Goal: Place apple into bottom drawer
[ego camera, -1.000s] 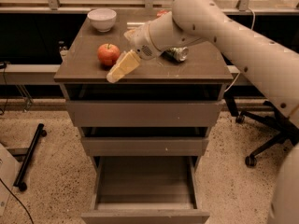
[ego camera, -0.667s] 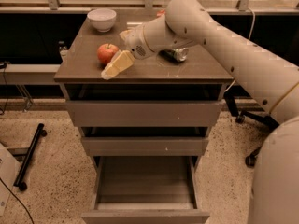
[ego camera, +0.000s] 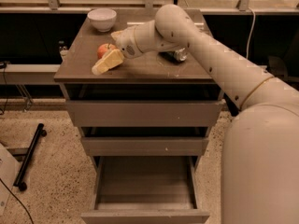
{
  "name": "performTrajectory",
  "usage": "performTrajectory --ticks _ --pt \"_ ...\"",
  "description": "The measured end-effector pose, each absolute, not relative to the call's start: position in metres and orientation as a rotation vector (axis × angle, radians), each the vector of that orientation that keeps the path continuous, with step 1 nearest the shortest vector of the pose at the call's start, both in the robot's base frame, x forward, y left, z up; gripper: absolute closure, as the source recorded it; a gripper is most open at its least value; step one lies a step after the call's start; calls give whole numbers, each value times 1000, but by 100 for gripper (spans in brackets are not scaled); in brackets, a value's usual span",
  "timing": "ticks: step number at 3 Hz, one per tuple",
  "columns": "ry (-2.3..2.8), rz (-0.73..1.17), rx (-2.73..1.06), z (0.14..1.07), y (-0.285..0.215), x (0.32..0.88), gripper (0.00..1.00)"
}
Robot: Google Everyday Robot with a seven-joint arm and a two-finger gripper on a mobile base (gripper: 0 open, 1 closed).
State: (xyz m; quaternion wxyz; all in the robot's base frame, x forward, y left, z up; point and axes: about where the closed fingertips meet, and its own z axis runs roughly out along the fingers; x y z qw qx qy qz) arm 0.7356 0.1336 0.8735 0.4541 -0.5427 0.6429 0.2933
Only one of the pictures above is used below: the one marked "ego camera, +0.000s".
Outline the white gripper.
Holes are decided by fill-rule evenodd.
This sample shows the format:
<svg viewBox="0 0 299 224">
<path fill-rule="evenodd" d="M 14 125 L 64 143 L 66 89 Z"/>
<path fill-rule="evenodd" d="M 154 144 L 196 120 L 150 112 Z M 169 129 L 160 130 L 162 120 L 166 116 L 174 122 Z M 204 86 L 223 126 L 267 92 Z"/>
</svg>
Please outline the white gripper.
<svg viewBox="0 0 299 224">
<path fill-rule="evenodd" d="M 134 31 L 135 27 L 132 26 L 125 30 L 115 31 L 110 34 L 115 40 L 118 49 L 109 50 L 95 63 L 92 68 L 94 75 L 98 76 L 104 74 L 106 71 L 122 64 L 124 62 L 124 57 L 133 59 L 141 55 L 141 51 L 135 42 Z"/>
</svg>

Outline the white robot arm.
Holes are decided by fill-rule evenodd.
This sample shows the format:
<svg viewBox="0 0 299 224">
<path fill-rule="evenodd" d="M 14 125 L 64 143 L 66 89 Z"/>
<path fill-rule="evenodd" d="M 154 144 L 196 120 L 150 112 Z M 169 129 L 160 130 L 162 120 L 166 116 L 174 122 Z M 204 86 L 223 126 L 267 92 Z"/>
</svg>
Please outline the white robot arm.
<svg viewBox="0 0 299 224">
<path fill-rule="evenodd" d="M 185 48 L 239 109 L 222 148 L 221 224 L 299 224 L 299 92 L 200 31 L 176 5 L 113 37 L 94 74 Z"/>
</svg>

